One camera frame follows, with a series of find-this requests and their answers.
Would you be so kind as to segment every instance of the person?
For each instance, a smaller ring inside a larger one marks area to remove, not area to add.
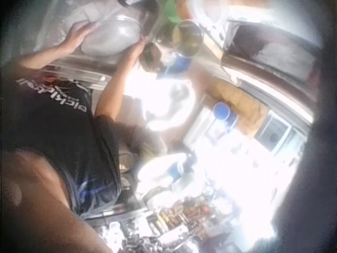
[[[94,115],[80,84],[30,79],[98,26],[76,23],[60,45],[1,69],[1,226],[11,252],[111,252],[83,219],[111,207],[121,192],[115,120],[145,38],[119,63]]]

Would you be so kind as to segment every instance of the kitchen utensil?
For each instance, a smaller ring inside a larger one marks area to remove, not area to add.
[[[173,47],[182,57],[192,57],[203,44],[204,32],[193,21],[183,21],[173,29]]]
[[[88,56],[110,56],[137,43],[141,37],[138,21],[127,16],[116,16],[104,21],[89,34],[81,50]]]

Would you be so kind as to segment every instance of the kitchen counter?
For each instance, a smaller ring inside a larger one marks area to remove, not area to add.
[[[93,22],[108,15],[109,18],[120,15],[133,18],[139,22],[142,34],[152,39],[165,22],[159,1],[146,0],[130,7],[123,7],[117,1],[105,0],[51,1],[34,50],[58,45],[73,23],[82,20]],[[84,55],[78,48],[73,54],[45,67],[43,72],[46,75],[75,79],[86,86],[94,84],[91,88],[102,90],[111,79],[121,57],[123,52],[107,57],[91,57]]]

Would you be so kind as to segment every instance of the cloth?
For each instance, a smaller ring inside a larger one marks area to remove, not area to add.
[[[90,91],[54,77],[6,74],[2,70],[2,150],[45,157],[80,218],[112,206],[121,192],[117,136],[112,119],[93,117]]]

